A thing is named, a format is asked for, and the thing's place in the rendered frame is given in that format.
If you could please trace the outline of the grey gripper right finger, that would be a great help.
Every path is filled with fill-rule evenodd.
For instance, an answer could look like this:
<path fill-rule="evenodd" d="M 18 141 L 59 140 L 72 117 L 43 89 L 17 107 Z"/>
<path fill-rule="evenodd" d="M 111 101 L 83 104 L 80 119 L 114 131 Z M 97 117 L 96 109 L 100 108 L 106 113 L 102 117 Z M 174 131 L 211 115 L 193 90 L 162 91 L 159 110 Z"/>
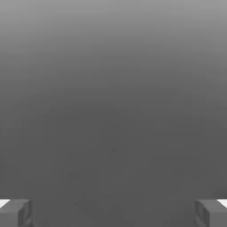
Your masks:
<path fill-rule="evenodd" d="M 196 200 L 196 227 L 227 227 L 227 199 Z"/>

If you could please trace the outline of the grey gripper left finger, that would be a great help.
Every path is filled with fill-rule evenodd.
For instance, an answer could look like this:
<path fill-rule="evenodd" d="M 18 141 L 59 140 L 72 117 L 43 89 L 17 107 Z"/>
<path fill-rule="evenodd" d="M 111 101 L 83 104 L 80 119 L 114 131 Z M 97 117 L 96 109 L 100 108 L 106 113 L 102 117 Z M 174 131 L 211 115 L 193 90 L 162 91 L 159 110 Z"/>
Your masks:
<path fill-rule="evenodd" d="M 0 199 L 0 227 L 33 227 L 32 200 Z"/>

